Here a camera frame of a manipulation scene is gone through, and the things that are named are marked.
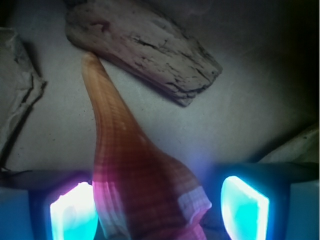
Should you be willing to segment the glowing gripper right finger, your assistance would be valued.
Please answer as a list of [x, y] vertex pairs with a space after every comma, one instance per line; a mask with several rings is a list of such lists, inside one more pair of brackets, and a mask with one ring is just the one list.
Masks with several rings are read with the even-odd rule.
[[232, 240], [318, 240], [319, 164], [243, 163], [223, 179], [220, 208]]

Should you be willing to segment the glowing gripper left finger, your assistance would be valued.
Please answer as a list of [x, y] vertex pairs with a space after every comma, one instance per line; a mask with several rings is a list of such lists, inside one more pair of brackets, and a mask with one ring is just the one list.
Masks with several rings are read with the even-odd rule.
[[2, 240], [92, 240], [97, 226], [88, 171], [0, 173]]

